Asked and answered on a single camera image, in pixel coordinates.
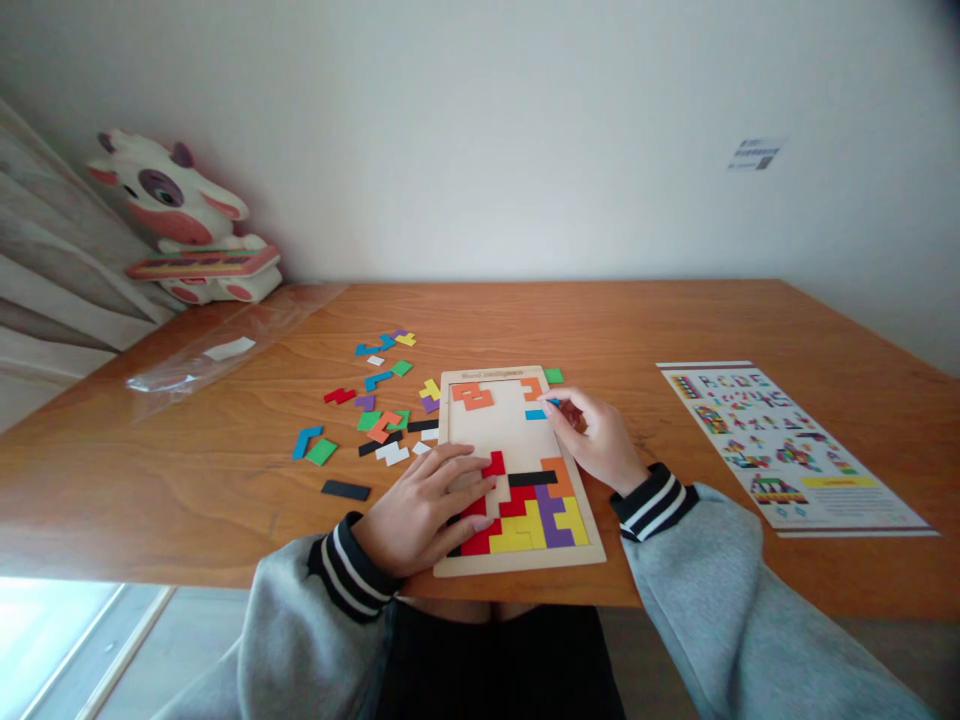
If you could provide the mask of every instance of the cow toy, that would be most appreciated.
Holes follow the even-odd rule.
[[[87,164],[90,174],[127,193],[133,216],[161,236],[161,254],[127,269],[134,280],[159,282],[180,300],[258,302],[280,284],[280,254],[256,235],[238,237],[233,223],[250,212],[243,201],[193,167],[183,143],[168,151],[122,130],[97,139],[110,156]]]

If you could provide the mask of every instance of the gray sweatshirt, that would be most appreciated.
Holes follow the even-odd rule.
[[[756,516],[662,464],[651,471],[612,503],[644,607],[701,717],[931,717],[764,565]],[[240,639],[158,717],[354,718],[375,705],[381,611],[401,584],[353,538],[360,517],[264,558]]]

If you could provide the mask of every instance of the purple puzzle piece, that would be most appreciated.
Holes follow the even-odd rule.
[[[377,403],[376,395],[365,395],[353,401],[354,407],[362,407],[367,412],[373,412],[373,407]]]
[[[420,398],[420,404],[423,405],[423,409],[427,411],[427,415],[440,409],[440,401],[434,400],[429,396]]]
[[[557,527],[554,513],[563,512],[566,508],[561,498],[550,497],[547,485],[537,485],[537,504],[540,506],[540,522],[543,523],[543,537],[547,547],[574,547],[573,532],[567,528]]]

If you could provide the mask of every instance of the black cuff with white stripes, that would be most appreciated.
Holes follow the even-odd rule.
[[[614,493],[610,498],[620,518],[620,535],[634,542],[673,527],[700,499],[695,487],[681,485],[663,463],[649,470],[650,477],[627,497]]]
[[[347,513],[329,535],[310,548],[307,569],[319,575],[333,604],[359,623],[373,622],[403,585],[373,564],[353,537],[351,526],[363,515]]]

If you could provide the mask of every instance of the black pants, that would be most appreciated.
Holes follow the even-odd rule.
[[[596,608],[541,605],[485,625],[398,601],[386,612],[377,718],[624,718]]]

